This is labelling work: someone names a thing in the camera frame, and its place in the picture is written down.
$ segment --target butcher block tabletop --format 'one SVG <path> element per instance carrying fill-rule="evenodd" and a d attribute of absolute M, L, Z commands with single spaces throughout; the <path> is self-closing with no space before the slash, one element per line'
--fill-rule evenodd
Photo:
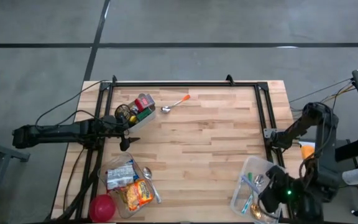
<path fill-rule="evenodd" d="M 273 111 L 279 129 L 292 124 L 290 105 L 283 81 L 267 81 Z M 84 82 L 86 88 L 95 82 Z M 99 85 L 84 91 L 78 110 L 94 113 Z M 236 215 L 230 209 L 231 197 L 237 180 L 249 156 L 266 158 L 261 134 L 255 90 L 252 87 L 114 87 L 111 113 L 117 106 L 135 100 L 139 93 L 150 94 L 157 110 L 157 117 L 130 137 L 140 140 L 131 143 L 131 153 L 140 168 L 149 167 L 152 182 L 162 203 L 153 200 L 133 217 L 120 218 L 118 212 L 112 222 L 251 222 L 250 218 Z M 169 114 L 160 112 L 162 106 L 174 104 L 189 94 L 191 98 Z M 270 127 L 263 92 L 265 119 Z M 106 98 L 102 103 L 103 115 Z M 78 113 L 75 120 L 91 118 Z M 120 155 L 120 139 L 107 139 L 103 164 Z M 73 165 L 82 145 L 69 143 L 52 218 L 63 212 L 65 189 Z M 78 193 L 83 176 L 86 150 L 68 188 L 66 206 Z M 296 147 L 284 155 L 287 171 L 296 177 L 301 163 L 301 153 Z M 106 188 L 99 181 L 99 194 Z M 90 190 L 85 197 L 83 217 L 88 214 Z"/>

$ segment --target snack bag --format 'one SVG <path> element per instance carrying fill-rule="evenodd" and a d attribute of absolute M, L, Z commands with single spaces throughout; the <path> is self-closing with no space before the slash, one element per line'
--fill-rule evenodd
<path fill-rule="evenodd" d="M 142 205 L 153 200 L 153 196 L 148 190 L 145 180 L 142 179 L 139 179 L 133 184 L 129 184 L 127 187 L 121 187 L 119 194 L 130 211 L 135 211 Z"/>
<path fill-rule="evenodd" d="M 137 189 L 137 199 L 139 201 L 140 206 L 153 200 L 153 195 L 148 190 L 145 180 L 140 179 L 136 181 L 135 186 Z"/>

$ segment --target spoon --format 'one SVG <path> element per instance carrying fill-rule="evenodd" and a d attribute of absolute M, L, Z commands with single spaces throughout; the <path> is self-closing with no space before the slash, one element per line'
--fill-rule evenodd
<path fill-rule="evenodd" d="M 263 174 L 259 174 L 258 176 L 255 177 L 254 183 L 257 187 L 260 187 L 264 182 L 264 175 Z M 258 220 L 260 220 L 262 218 L 262 212 L 260 211 L 259 206 L 254 202 L 251 205 L 251 214 L 254 215 L 254 217 L 256 217 Z"/>
<path fill-rule="evenodd" d="M 190 99 L 190 95 L 186 95 L 185 97 L 183 97 L 183 99 L 181 99 L 180 101 L 176 102 L 174 105 L 172 106 L 164 106 L 164 107 L 161 107 L 161 112 L 163 113 L 169 113 L 169 111 L 171 111 L 172 108 L 176 107 L 179 103 L 183 102 L 183 101 L 186 101 Z"/>
<path fill-rule="evenodd" d="M 260 187 L 262 185 L 262 183 L 264 182 L 263 178 L 264 178 L 263 174 L 259 174 L 255 177 L 254 185 L 256 187 L 256 190 L 258 190 L 257 187 Z M 241 213 L 245 214 L 246 211 L 248 210 L 248 207 L 252 203 L 252 199 L 254 198 L 254 192 L 255 191 L 252 190 L 251 195 L 249 196 L 248 200 L 246 201 L 246 204 L 244 205 L 244 207 L 241 210 Z"/>
<path fill-rule="evenodd" d="M 153 191 L 154 191 L 154 194 L 155 194 L 155 197 L 157 198 L 157 203 L 161 203 L 161 197 L 160 195 L 158 194 L 157 192 L 157 189 L 154 187 L 154 184 L 152 183 L 152 171 L 148 168 L 148 167 L 144 167 L 143 168 L 143 174 L 144 174 L 144 177 L 150 181 L 151 185 L 152 185 L 152 188 L 153 188 Z"/>

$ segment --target gray floor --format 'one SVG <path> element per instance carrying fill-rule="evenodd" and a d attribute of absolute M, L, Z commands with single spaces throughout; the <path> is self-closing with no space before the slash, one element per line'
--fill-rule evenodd
<path fill-rule="evenodd" d="M 103 2 L 0 1 L 0 43 L 93 42 Z M 358 42 L 358 1 L 112 1 L 101 42 Z M 10 147 L 13 129 L 34 123 L 80 90 L 90 52 L 0 49 L 0 144 Z M 358 48 L 99 49 L 91 80 L 112 75 L 119 80 L 222 80 L 231 74 L 236 80 L 284 80 L 291 100 L 350 78 L 355 69 Z M 292 106 L 301 108 L 340 87 Z M 75 107 L 72 101 L 42 123 L 60 121 Z M 358 139 L 357 93 L 338 98 L 335 112 L 338 139 Z M 26 149 L 28 163 L 12 160 L 0 190 L 0 223 L 39 222 L 48 215 L 66 146 L 36 146 Z M 341 190 L 326 206 L 328 220 L 358 223 L 348 212 L 355 206 L 353 190 Z"/>

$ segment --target red cup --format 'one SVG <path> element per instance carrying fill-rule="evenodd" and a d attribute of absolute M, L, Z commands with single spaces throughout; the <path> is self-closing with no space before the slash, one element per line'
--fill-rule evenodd
<path fill-rule="evenodd" d="M 104 223 L 110 221 L 116 212 L 116 204 L 110 195 L 98 195 L 89 205 L 89 216 L 95 223 Z"/>

